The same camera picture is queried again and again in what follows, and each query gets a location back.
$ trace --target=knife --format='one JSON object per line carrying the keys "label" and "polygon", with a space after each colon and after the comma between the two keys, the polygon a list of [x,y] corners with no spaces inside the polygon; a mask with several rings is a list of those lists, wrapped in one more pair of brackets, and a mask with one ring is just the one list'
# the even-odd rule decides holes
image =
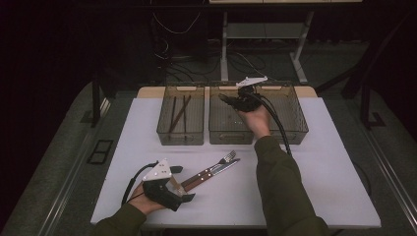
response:
{"label": "knife", "polygon": [[233,159],[225,164],[215,166],[214,168],[206,169],[200,172],[199,174],[191,177],[190,179],[182,182],[181,186],[184,188],[186,192],[188,192],[194,189],[195,187],[197,187],[198,185],[204,183],[206,180],[210,179],[212,176],[217,175],[220,172],[228,169],[230,166],[236,164],[239,160],[240,160],[239,158]]}

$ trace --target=white table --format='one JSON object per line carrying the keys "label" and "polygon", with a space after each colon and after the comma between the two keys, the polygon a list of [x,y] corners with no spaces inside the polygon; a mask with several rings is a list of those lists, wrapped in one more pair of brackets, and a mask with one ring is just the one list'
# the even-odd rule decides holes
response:
{"label": "white table", "polygon": [[[310,131],[301,145],[291,146],[291,149],[316,214],[331,228],[381,227],[381,220],[323,100],[316,97],[299,99]],[[117,211],[129,180],[144,165],[167,158],[170,165],[184,167],[182,173],[175,175],[177,181],[182,182],[235,149],[236,157],[241,158],[237,164],[193,189],[194,199],[182,204],[176,212],[170,209],[157,211],[149,216],[144,226],[266,227],[256,182],[257,159],[253,145],[212,146],[209,143],[209,101],[206,99],[205,143],[202,146],[164,147],[156,133],[161,103],[162,98],[136,98],[133,101],[91,223]]]}

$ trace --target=forearm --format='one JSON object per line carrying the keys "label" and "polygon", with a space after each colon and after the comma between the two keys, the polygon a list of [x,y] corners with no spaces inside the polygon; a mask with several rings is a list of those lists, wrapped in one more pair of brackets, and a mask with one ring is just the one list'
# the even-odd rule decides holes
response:
{"label": "forearm", "polygon": [[124,204],[113,216],[102,219],[91,236],[136,236],[147,217],[134,206]]}
{"label": "forearm", "polygon": [[271,136],[259,139],[255,150],[258,187],[269,235],[280,235],[296,224],[325,230],[326,225],[316,217],[302,185],[295,160],[281,150],[278,141]]}

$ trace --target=transparent storage container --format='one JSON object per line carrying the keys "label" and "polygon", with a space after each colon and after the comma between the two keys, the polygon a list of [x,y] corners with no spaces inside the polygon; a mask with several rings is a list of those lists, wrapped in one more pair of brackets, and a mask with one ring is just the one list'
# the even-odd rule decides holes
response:
{"label": "transparent storage container", "polygon": [[[237,112],[218,97],[221,93],[237,97],[236,83],[227,81],[209,84],[208,130],[212,145],[249,145],[253,141],[253,133]],[[256,92],[265,96],[277,112],[288,142],[291,145],[300,145],[309,129],[291,82],[266,81],[254,86]],[[273,119],[270,119],[269,128],[273,136],[282,140]]]}
{"label": "transparent storage container", "polygon": [[206,83],[169,83],[156,132],[163,146],[200,146],[204,143]]}

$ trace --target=right hand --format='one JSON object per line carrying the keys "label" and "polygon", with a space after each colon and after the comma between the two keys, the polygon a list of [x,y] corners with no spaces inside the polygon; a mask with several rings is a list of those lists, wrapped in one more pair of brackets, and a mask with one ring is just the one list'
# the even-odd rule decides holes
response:
{"label": "right hand", "polygon": [[248,128],[254,132],[257,139],[270,136],[270,114],[263,105],[250,112],[238,111],[238,114],[243,118]]}

